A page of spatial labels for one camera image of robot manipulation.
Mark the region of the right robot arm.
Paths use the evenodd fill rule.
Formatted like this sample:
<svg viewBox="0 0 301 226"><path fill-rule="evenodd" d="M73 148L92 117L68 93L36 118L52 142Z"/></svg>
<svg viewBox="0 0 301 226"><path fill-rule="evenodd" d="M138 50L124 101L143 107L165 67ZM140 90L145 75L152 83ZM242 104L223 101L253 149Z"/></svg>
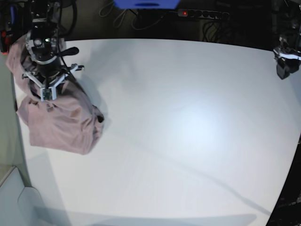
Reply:
<svg viewBox="0 0 301 226"><path fill-rule="evenodd" d="M72 8L72 22L68 30L62 24L63 9ZM69 67L63 66L64 56L74 56L79 53L77 47L64 49L64 38L74 30L77 22L77 3L75 0L31 0L30 10L32 27L25 38L25 47L31 60L37 65L37 75L43 84L68 72Z"/></svg>

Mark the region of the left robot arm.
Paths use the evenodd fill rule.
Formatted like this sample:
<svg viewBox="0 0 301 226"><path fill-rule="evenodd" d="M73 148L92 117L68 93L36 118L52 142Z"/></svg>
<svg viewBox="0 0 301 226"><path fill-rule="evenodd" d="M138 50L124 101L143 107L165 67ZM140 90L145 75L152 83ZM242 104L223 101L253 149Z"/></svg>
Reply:
<svg viewBox="0 0 301 226"><path fill-rule="evenodd" d="M276 71L284 80L301 67L301 2L273 0L271 12Z"/></svg>

